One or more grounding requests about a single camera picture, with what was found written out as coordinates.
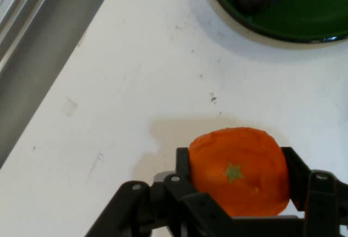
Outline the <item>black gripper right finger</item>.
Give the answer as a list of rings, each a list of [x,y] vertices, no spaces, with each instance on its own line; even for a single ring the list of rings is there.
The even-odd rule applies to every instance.
[[[311,170],[291,147],[282,147],[287,162],[290,199],[304,218],[292,218],[286,236],[341,236],[347,226],[347,184],[328,171]]]

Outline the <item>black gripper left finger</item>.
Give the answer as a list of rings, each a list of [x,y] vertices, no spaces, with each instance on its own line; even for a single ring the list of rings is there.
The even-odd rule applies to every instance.
[[[188,149],[178,148],[175,171],[152,185],[123,183],[87,236],[150,236],[160,227],[172,236],[231,236],[232,219],[189,179]]]

